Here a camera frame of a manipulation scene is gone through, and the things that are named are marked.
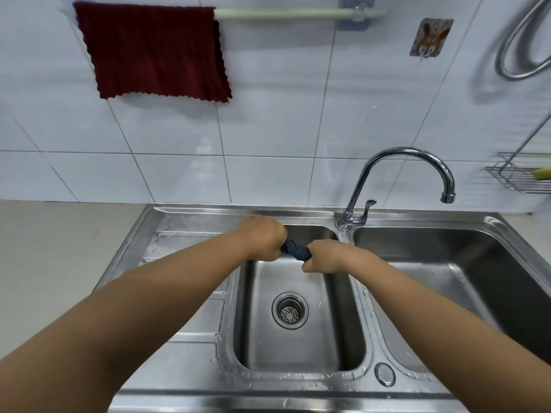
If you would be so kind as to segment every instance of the person's left hand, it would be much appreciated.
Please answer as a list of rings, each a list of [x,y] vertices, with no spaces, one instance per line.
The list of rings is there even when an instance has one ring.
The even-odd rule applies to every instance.
[[[287,229],[276,219],[266,216],[250,216],[235,230],[247,247],[249,259],[274,261],[281,253],[280,248],[287,239]]]

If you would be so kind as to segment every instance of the countertop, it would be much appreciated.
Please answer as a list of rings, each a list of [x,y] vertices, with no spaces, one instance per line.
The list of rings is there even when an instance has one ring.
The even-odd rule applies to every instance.
[[[85,298],[142,204],[0,201],[0,358]],[[551,263],[551,233],[502,215]]]

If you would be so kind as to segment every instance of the double bowl sink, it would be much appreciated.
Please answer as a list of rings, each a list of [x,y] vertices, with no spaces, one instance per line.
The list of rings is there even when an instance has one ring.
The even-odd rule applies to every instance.
[[[497,214],[375,210],[342,232],[330,209],[149,205],[97,287],[251,214],[275,217],[299,243],[367,249],[551,363],[551,268]],[[465,411],[362,284],[301,264],[282,255],[239,267],[111,409]]]

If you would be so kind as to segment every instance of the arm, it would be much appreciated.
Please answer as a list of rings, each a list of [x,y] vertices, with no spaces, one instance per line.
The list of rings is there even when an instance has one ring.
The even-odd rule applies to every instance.
[[[225,277],[247,259],[276,259],[286,236],[274,219],[250,217],[105,285],[0,361],[2,409],[106,411]]]
[[[469,411],[551,411],[551,367],[514,340],[367,250],[330,239],[308,248],[303,271],[346,271],[365,285]]]

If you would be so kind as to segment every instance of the drain strainer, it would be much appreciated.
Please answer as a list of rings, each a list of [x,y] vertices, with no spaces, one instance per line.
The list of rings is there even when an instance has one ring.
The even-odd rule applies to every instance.
[[[274,320],[283,328],[296,329],[308,318],[308,305],[302,296],[287,291],[277,296],[272,304]]]

